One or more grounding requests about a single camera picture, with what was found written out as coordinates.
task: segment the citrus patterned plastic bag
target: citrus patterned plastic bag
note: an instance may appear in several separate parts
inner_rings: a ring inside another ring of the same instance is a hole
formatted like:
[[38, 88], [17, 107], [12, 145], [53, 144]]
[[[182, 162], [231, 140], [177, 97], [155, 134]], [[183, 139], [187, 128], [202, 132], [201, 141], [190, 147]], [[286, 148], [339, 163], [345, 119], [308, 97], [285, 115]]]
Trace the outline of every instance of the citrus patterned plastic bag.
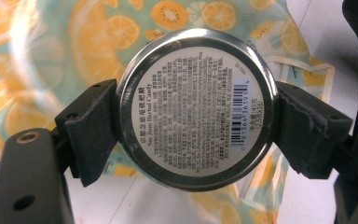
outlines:
[[[0, 0], [0, 155], [12, 134], [54, 128], [88, 86], [120, 79], [148, 42], [192, 27], [242, 39], [279, 65], [276, 79], [328, 101], [334, 67], [310, 56], [285, 0]], [[235, 185], [186, 196], [206, 222], [275, 223], [287, 168], [273, 146], [243, 198]], [[119, 147], [105, 172], [138, 175]]]

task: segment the can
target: can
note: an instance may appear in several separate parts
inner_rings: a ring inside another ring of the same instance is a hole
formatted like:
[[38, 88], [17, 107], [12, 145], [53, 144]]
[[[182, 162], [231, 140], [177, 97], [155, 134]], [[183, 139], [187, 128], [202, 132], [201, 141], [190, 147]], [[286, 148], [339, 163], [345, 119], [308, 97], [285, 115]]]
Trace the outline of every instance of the can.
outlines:
[[115, 95], [115, 129], [135, 166], [159, 184], [218, 189], [269, 150], [277, 97], [267, 64], [243, 41], [176, 31], [129, 63]]

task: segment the round label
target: round label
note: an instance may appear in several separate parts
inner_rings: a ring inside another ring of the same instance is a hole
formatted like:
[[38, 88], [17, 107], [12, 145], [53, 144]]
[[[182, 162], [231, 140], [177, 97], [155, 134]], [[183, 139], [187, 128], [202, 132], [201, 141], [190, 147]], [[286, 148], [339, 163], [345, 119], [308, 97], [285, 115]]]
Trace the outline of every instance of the round label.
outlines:
[[255, 76], [220, 49], [179, 49], [155, 62], [132, 100], [132, 126], [164, 169], [214, 175], [243, 159], [260, 135], [264, 100]]

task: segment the barcode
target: barcode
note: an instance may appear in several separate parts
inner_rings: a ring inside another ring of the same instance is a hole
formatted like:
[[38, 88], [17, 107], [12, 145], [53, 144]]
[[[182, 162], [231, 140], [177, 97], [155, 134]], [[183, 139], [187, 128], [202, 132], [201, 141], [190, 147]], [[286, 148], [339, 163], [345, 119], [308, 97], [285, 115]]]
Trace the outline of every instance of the barcode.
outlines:
[[231, 138], [230, 147], [242, 149], [244, 147], [245, 133], [241, 131], [243, 119], [246, 114], [242, 113], [243, 106], [247, 105], [244, 96], [248, 93], [248, 85], [233, 85], [232, 94], [232, 117], [231, 117]]

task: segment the white label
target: white label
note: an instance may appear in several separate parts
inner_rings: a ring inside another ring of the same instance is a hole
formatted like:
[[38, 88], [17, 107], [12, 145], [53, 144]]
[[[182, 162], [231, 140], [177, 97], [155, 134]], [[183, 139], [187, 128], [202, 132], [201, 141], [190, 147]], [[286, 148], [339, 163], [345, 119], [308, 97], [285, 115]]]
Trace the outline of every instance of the white label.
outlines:
[[132, 100], [132, 125], [145, 153], [179, 175], [225, 171], [251, 150], [264, 101], [249, 68], [205, 47], [179, 49], [154, 63]]

